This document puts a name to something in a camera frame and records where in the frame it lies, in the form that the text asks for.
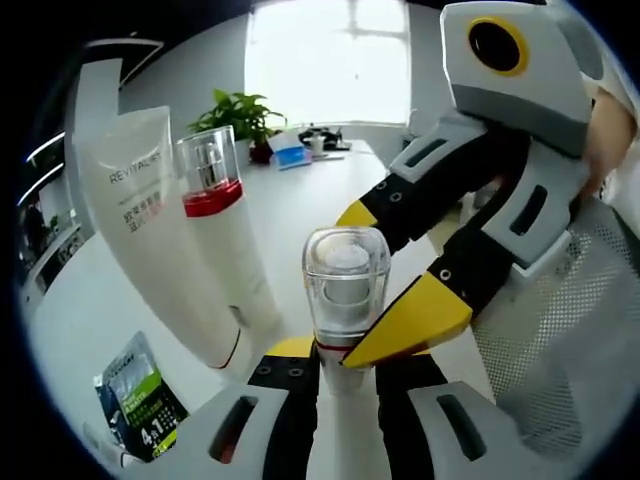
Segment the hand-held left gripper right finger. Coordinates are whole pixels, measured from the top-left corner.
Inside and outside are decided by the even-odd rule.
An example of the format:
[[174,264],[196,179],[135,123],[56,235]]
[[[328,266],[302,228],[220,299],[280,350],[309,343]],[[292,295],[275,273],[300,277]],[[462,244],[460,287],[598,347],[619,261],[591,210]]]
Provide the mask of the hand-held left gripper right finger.
[[375,367],[378,423],[393,479],[541,479],[515,422],[429,354]]

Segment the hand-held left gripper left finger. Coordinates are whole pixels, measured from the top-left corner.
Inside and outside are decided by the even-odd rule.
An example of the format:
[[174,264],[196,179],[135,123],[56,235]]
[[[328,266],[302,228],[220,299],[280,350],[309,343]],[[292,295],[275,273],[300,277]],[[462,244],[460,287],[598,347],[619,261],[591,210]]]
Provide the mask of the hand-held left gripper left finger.
[[269,349],[249,380],[217,393],[142,466],[144,479],[304,479],[318,425],[320,361],[311,337]]

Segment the person's right hand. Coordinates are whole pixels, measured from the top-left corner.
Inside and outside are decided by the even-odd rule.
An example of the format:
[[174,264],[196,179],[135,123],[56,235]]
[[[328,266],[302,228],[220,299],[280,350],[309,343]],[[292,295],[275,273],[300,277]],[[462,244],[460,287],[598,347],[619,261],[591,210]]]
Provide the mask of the person's right hand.
[[611,93],[599,88],[583,153],[583,159],[589,166],[589,178],[582,189],[583,197],[595,194],[606,177],[621,165],[636,129],[636,120],[629,110]]

